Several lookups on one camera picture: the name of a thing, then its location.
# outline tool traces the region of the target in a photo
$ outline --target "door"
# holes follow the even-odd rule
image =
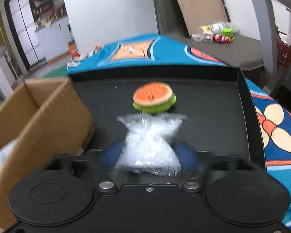
[[[5,0],[11,32],[27,70],[45,59],[36,36],[36,26],[28,0]]]

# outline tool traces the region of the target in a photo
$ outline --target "hamburger toy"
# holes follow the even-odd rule
[[[150,114],[167,111],[175,103],[173,90],[162,82],[145,84],[134,93],[134,108]]]

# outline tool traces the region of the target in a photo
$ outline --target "blue patterned cloth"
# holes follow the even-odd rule
[[[67,67],[67,74],[149,64],[226,65],[168,37],[147,34],[106,45],[79,65]],[[246,81],[256,106],[267,171],[285,185],[291,195],[291,113],[250,80]],[[291,206],[283,223],[291,229]]]

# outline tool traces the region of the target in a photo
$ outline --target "green cup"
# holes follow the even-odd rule
[[[223,28],[221,32],[223,36],[228,36],[230,38],[230,41],[234,40],[233,30],[231,28]]]

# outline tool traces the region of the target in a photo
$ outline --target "metal screw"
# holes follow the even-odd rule
[[[147,192],[153,192],[154,191],[154,188],[153,187],[146,187],[145,189]]]
[[[186,189],[194,190],[194,189],[199,188],[199,184],[195,181],[189,181],[189,182],[184,183],[184,187]]]
[[[111,189],[114,187],[114,183],[111,181],[103,181],[99,184],[99,187],[102,189]]]

